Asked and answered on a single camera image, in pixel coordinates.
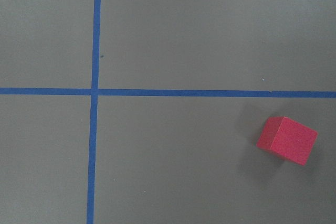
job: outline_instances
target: vertical blue line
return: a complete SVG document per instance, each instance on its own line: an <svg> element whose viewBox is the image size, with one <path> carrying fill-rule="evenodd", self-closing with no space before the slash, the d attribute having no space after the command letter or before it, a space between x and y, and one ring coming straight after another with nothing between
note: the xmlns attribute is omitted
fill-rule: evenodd
<svg viewBox="0 0 336 224"><path fill-rule="evenodd" d="M101 0L94 0L94 10L93 10L93 48L92 48L89 165L88 165L87 224L93 224L94 222L94 203L95 203L94 179L96 170L98 81L99 81L100 1Z"/></svg>

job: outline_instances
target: blue tape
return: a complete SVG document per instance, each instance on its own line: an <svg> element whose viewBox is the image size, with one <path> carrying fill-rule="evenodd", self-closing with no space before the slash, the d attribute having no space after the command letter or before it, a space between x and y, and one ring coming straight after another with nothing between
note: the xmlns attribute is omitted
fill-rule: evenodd
<svg viewBox="0 0 336 224"><path fill-rule="evenodd" d="M99 89L98 95L144 97L269 97L336 98L332 91L258 91L258 90L174 90L174 89Z"/></svg>
<svg viewBox="0 0 336 224"><path fill-rule="evenodd" d="M93 10L93 48L92 48L89 165L88 165L87 224L93 224L94 222L94 203L95 203L94 184L95 184L95 172L96 172L98 83L99 83L100 2L101 0L94 0L94 10Z"/></svg>
<svg viewBox="0 0 336 224"><path fill-rule="evenodd" d="M0 94L91 95L91 89L0 88Z"/></svg>

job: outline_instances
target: cube side face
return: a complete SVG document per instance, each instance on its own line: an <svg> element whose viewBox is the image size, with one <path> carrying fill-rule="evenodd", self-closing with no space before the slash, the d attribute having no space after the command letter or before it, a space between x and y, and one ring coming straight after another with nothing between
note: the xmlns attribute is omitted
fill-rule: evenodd
<svg viewBox="0 0 336 224"><path fill-rule="evenodd" d="M284 118L270 150L289 161L305 165L317 134L290 118Z"/></svg>
<svg viewBox="0 0 336 224"><path fill-rule="evenodd" d="M277 135L283 118L284 117L279 116L267 119L261 136L258 140L257 147L264 150L270 150L270 147L272 146L274 138Z"/></svg>

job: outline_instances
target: gray surface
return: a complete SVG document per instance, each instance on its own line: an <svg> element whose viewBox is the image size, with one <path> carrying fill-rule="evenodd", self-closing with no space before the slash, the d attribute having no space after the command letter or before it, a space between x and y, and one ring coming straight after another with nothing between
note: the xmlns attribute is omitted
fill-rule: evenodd
<svg viewBox="0 0 336 224"><path fill-rule="evenodd" d="M101 10L101 88L335 90L336 0L102 0Z"/></svg>
<svg viewBox="0 0 336 224"><path fill-rule="evenodd" d="M336 223L336 100L100 97L96 224ZM267 117L319 132L306 166L258 149Z"/></svg>
<svg viewBox="0 0 336 224"><path fill-rule="evenodd" d="M93 0L0 6L0 87L91 86Z"/></svg>
<svg viewBox="0 0 336 224"><path fill-rule="evenodd" d="M89 97L0 96L0 222L86 223Z"/></svg>
<svg viewBox="0 0 336 224"><path fill-rule="evenodd" d="M101 88L334 90L336 0L102 0ZM93 0L0 0L0 87L88 88ZM100 97L96 224L336 223L336 100ZM0 95L0 222L85 223L89 97ZM255 147L286 115L305 167Z"/></svg>

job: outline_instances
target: red foam block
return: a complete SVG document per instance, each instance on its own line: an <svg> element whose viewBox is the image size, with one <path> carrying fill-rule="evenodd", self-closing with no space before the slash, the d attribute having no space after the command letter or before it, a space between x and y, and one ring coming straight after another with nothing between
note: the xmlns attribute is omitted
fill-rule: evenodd
<svg viewBox="0 0 336 224"><path fill-rule="evenodd" d="M305 165L318 133L290 118L269 118L257 146L283 159Z"/></svg>

